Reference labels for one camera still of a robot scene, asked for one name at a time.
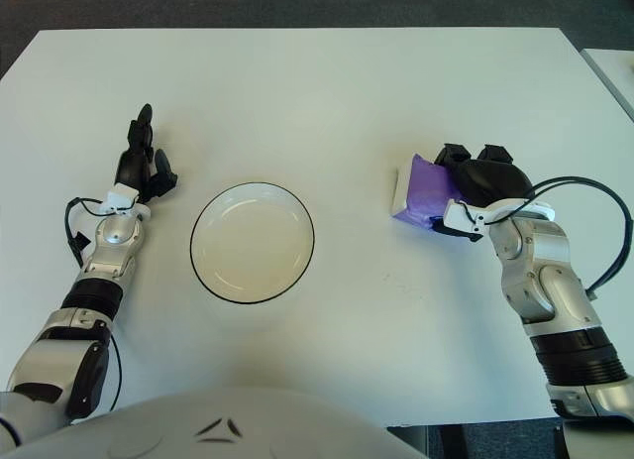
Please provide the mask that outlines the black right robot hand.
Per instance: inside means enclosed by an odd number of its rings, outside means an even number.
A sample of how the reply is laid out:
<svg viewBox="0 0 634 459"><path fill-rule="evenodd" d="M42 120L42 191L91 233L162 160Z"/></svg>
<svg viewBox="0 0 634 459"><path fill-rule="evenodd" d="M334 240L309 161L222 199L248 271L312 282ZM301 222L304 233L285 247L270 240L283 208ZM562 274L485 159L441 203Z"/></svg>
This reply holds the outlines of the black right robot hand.
<svg viewBox="0 0 634 459"><path fill-rule="evenodd" d="M504 199L526 200L534 194L527 175L513 164L501 146L487 145L473 158L462 145L447 144L431 165L439 212L430 217L431 230L448 236L464 237L476 242L487 233L476 210L485 209ZM444 217L447 204L453 201L470 222L466 229L448 224Z"/></svg>

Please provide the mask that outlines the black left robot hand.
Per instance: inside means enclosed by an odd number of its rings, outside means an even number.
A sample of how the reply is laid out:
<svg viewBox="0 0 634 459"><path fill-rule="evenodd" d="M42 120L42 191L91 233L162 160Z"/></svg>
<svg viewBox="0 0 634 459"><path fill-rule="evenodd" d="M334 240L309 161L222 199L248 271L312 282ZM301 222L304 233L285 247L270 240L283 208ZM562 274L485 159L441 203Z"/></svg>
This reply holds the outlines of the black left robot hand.
<svg viewBox="0 0 634 459"><path fill-rule="evenodd" d="M129 147L120 156L115 174L115 182L135 189L141 203L167 194L178 180L165 152L153 146L152 119L152 105L146 103L138 117L130 122Z"/></svg>

